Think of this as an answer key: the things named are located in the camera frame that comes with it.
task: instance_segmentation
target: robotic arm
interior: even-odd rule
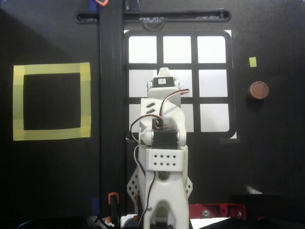
[[[188,197],[193,185],[187,176],[188,147],[181,96],[189,90],[180,90],[179,79],[170,75],[168,68],[161,68],[158,76],[147,83],[147,89],[148,98],[141,99],[140,117],[136,120],[140,121],[139,139],[132,136],[138,142],[134,151],[138,166],[127,192],[136,213],[136,200],[141,198],[143,213],[138,228],[143,220],[143,229],[150,229],[151,225],[187,229]]]

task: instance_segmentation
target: yellow tape square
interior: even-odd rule
[[[80,73],[81,127],[59,130],[24,130],[23,84],[31,74]],[[91,75],[90,63],[32,64],[14,66],[13,76],[13,139],[58,140],[91,136]]]
[[[250,62],[250,67],[251,68],[257,67],[257,65],[256,65],[256,57],[250,57],[249,58],[249,62]]]

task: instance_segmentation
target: copper cylinder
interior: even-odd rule
[[[256,81],[251,84],[249,93],[253,99],[265,99],[269,94],[269,87],[262,81]]]

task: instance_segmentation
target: red base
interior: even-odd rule
[[[246,211],[243,204],[190,204],[190,219],[231,217],[246,220]],[[209,212],[203,217],[203,211]]]

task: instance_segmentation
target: grid window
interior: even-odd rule
[[[190,89],[181,98],[187,132],[236,138],[231,35],[225,31],[161,31],[153,35],[135,31],[125,34],[125,47],[129,47],[125,56],[127,101],[133,112],[129,111],[128,123],[140,113],[141,98],[147,97],[147,81],[161,67],[168,67],[171,75],[180,79],[180,88]],[[138,132],[138,125],[133,132]]]

